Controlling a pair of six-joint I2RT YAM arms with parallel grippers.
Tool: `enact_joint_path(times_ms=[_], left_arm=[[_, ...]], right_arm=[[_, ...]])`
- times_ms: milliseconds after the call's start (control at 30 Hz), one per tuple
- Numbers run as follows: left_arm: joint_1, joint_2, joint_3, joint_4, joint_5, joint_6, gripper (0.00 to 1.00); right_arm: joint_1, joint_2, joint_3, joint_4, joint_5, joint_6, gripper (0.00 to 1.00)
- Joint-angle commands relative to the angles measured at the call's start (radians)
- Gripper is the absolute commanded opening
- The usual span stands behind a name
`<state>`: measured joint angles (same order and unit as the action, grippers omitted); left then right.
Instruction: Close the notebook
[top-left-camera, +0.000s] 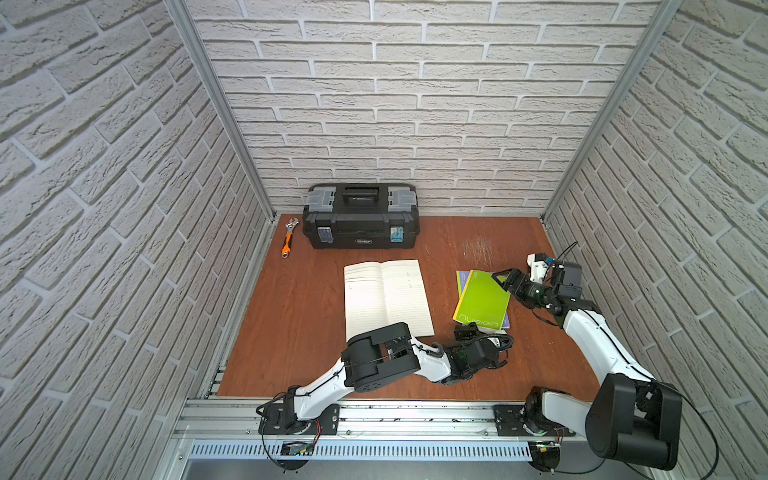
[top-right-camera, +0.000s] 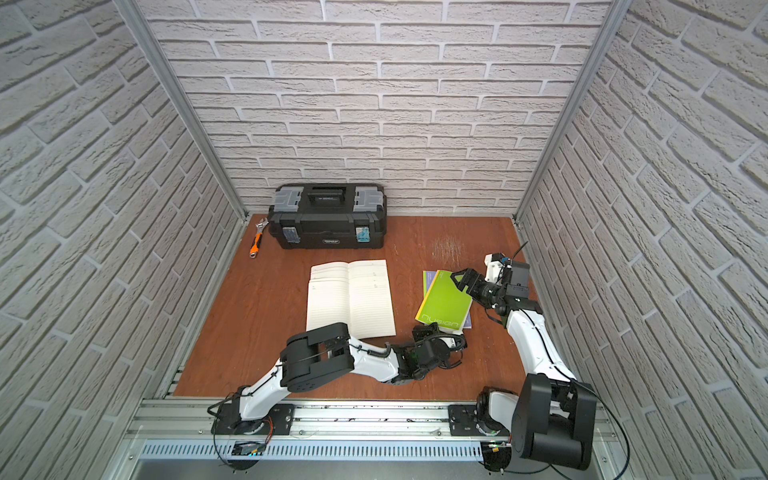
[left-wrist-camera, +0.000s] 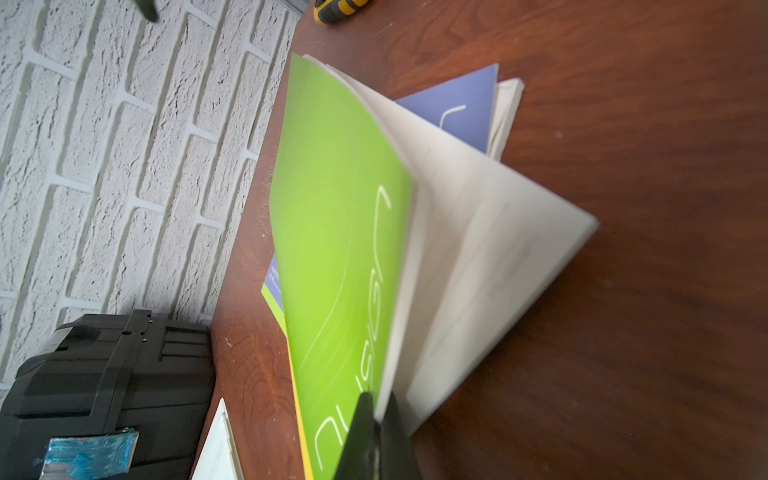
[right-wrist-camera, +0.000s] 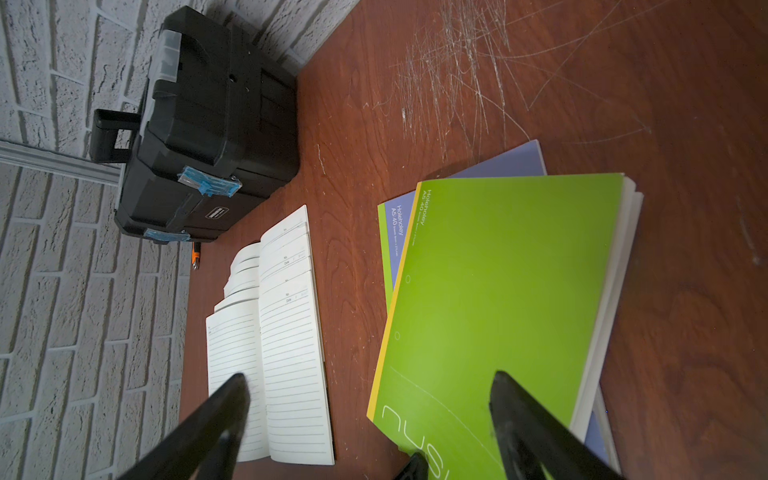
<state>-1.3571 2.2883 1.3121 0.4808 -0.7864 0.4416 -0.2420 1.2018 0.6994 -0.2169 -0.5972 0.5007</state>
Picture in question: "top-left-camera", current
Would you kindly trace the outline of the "large white lined notebook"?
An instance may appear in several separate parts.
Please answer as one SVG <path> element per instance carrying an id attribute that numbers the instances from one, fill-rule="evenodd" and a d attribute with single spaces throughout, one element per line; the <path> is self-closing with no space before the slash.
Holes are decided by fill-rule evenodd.
<path id="1" fill-rule="evenodd" d="M 413 337 L 435 334 L 417 260 L 363 262 L 344 268 L 346 337 L 408 325 Z"/>

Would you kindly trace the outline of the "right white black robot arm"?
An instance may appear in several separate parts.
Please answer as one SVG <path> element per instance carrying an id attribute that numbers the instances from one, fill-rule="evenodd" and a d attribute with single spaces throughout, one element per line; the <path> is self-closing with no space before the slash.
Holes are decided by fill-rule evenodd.
<path id="1" fill-rule="evenodd" d="M 582 298 L 580 267 L 565 262 L 572 282 L 546 284 L 556 264 L 536 257 L 531 270 L 495 272 L 493 280 L 530 310 L 545 309 L 552 325 L 579 347 L 600 388 L 590 402 L 570 394 L 535 388 L 525 416 L 537 427 L 562 426 L 583 436 L 603 459 L 669 471 L 677 464 L 680 425 L 688 398 L 643 368 L 610 330 L 600 309 Z"/>

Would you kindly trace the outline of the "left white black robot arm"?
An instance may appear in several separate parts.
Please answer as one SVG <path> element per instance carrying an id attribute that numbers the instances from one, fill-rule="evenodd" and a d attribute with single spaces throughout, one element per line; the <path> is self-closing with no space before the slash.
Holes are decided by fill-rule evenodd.
<path id="1" fill-rule="evenodd" d="M 263 435 L 329 436 L 338 431 L 338 401 L 379 390 L 410 375 L 439 385 L 470 380 L 483 369 L 507 364 L 500 354 L 514 342 L 506 333 L 483 333 L 470 323 L 454 330 L 455 341 L 426 345 L 404 322 L 352 337 L 340 359 L 311 384 L 290 386 L 256 409 Z"/>

